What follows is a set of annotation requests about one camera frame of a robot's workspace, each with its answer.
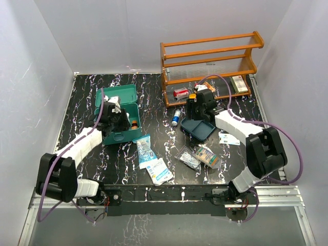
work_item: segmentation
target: yellow label package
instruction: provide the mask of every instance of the yellow label package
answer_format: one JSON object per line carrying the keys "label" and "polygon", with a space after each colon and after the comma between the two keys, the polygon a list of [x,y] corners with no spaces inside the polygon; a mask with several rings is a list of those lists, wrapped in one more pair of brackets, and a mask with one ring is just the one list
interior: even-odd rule
{"label": "yellow label package", "polygon": [[208,149],[201,147],[195,154],[195,157],[211,168],[218,168],[222,160]]}

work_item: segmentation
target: container lid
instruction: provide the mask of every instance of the container lid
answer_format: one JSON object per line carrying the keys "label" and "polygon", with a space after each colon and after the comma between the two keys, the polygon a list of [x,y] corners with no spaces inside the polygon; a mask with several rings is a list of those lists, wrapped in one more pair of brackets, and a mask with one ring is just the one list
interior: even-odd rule
{"label": "container lid", "polygon": [[205,120],[193,120],[184,118],[181,127],[200,141],[205,141],[215,130],[215,127]]}
{"label": "container lid", "polygon": [[[137,102],[137,91],[135,85],[115,86],[104,88],[104,95],[108,98],[118,96],[120,98],[119,104],[131,104]],[[96,107],[101,104],[101,90],[98,89],[96,93]]]}

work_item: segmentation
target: gray floor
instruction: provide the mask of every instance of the gray floor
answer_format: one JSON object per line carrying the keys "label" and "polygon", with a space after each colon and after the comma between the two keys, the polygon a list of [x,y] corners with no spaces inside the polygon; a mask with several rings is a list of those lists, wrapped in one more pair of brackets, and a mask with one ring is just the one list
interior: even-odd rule
{"label": "gray floor", "polygon": [[95,227],[75,209],[57,209],[35,225],[29,245],[290,246],[305,242],[293,207],[259,208],[242,225],[209,215],[129,215],[106,217]]}

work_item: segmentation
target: plastic bag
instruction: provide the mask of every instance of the plastic bag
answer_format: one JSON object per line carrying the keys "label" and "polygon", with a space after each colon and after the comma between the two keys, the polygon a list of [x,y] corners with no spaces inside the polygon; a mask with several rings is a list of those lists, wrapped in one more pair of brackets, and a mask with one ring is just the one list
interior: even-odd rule
{"label": "plastic bag", "polygon": [[200,160],[194,157],[193,152],[187,146],[184,146],[174,157],[192,169],[200,168]]}
{"label": "plastic bag", "polygon": [[138,156],[139,156],[139,167],[140,169],[145,168],[149,162],[157,160],[157,156],[154,151],[150,148],[150,135],[147,134],[140,138],[134,139],[132,142],[137,144]]}

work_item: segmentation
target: blue spray can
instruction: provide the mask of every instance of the blue spray can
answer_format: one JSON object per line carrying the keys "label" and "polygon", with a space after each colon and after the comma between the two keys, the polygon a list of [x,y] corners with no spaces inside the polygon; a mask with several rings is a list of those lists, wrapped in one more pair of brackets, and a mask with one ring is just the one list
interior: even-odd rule
{"label": "blue spray can", "polygon": [[179,117],[180,117],[181,111],[177,109],[174,113],[173,119],[172,119],[172,126],[177,126],[179,122]]}

